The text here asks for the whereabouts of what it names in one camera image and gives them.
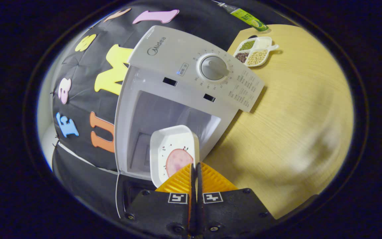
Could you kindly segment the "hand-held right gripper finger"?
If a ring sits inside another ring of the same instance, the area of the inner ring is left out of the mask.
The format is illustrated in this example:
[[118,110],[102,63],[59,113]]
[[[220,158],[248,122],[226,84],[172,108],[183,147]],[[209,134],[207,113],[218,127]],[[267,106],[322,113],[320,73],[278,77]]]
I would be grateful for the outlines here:
[[197,228],[203,238],[257,238],[276,220],[252,189],[239,189],[201,162],[196,167]]
[[188,164],[161,186],[120,176],[120,221],[145,238],[189,238],[196,230],[194,165]]

